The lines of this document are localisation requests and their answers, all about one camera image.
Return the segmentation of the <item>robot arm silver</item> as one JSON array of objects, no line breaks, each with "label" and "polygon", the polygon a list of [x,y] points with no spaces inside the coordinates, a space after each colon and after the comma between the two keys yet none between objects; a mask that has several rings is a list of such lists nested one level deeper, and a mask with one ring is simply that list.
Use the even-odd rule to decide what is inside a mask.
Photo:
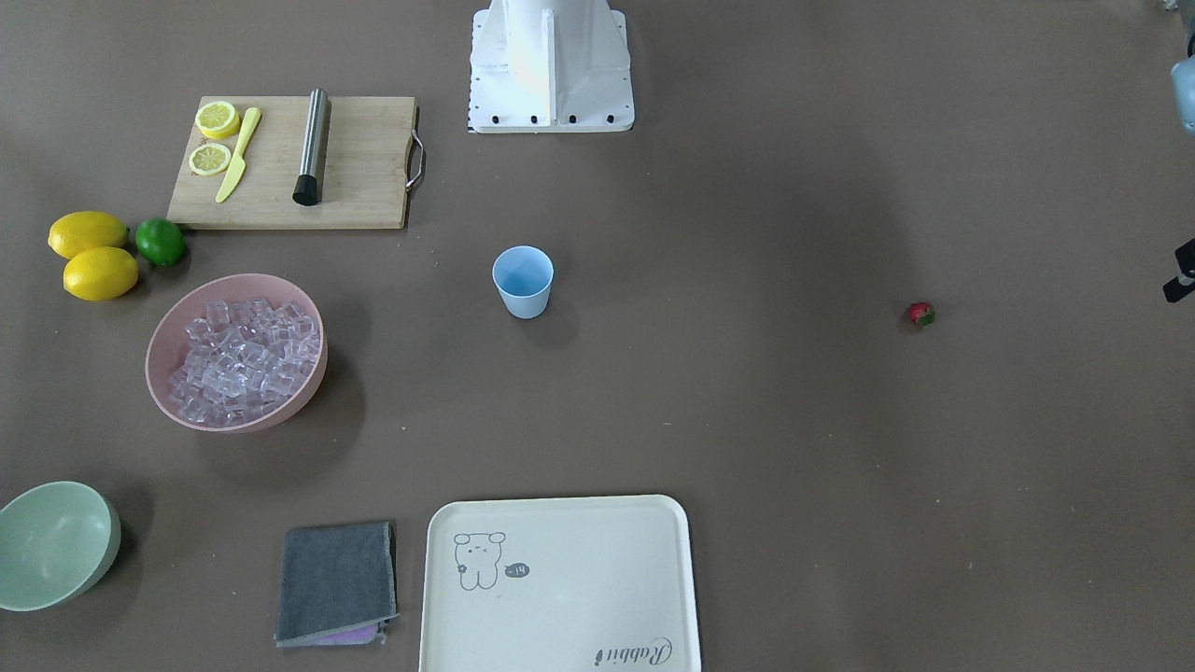
[{"label": "robot arm silver", "polygon": [[[1171,68],[1171,84],[1182,132],[1194,136],[1194,1],[1158,1],[1162,10],[1176,12],[1184,33],[1185,56]],[[1194,292],[1194,238],[1173,251],[1177,274],[1162,285],[1168,303],[1179,303]]]}]

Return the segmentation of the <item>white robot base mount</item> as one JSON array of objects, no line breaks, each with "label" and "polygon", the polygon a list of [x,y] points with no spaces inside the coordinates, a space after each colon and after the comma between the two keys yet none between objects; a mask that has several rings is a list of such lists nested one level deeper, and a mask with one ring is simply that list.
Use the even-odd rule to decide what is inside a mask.
[{"label": "white robot base mount", "polygon": [[471,26],[468,132],[633,128],[626,17],[606,1],[492,1]]}]

